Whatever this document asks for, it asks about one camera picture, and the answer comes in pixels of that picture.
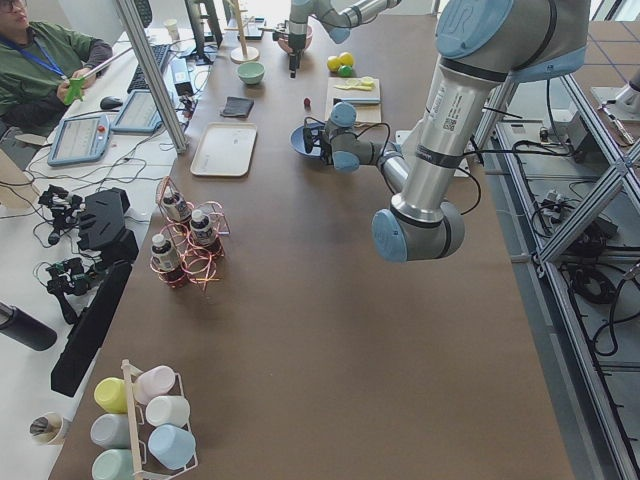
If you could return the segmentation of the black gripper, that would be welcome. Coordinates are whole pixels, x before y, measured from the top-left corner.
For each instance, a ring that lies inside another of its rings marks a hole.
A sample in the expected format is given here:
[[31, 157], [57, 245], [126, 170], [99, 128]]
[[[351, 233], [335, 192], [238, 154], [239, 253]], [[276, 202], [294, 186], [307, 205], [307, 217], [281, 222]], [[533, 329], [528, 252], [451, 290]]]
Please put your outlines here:
[[332, 149], [325, 132], [326, 124], [305, 119], [302, 125], [302, 150], [307, 156], [317, 157], [325, 165], [332, 165]]
[[289, 53], [289, 78], [295, 79], [295, 70], [300, 66], [300, 60], [302, 53], [306, 46], [305, 34], [289, 34], [288, 35], [288, 47], [291, 49]]

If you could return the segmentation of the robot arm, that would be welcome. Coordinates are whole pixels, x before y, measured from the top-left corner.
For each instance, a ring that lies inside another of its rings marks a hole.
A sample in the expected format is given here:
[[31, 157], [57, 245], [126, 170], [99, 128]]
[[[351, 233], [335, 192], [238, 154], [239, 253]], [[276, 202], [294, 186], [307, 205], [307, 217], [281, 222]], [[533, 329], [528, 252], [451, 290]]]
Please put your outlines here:
[[314, 17], [336, 43], [343, 43], [352, 29], [373, 21], [383, 11], [393, 9], [400, 4], [398, 0], [357, 1], [338, 11], [331, 1], [293, 0], [290, 4], [288, 26], [289, 73], [296, 78], [302, 53], [305, 49], [308, 22]]
[[556, 78], [584, 63], [587, 1], [451, 1], [435, 29], [439, 57], [426, 111], [401, 146], [363, 141], [355, 107], [340, 101], [321, 133], [338, 171], [374, 165], [393, 192], [372, 236], [390, 262], [444, 258], [462, 244], [464, 222], [445, 194], [490, 92], [506, 80]]

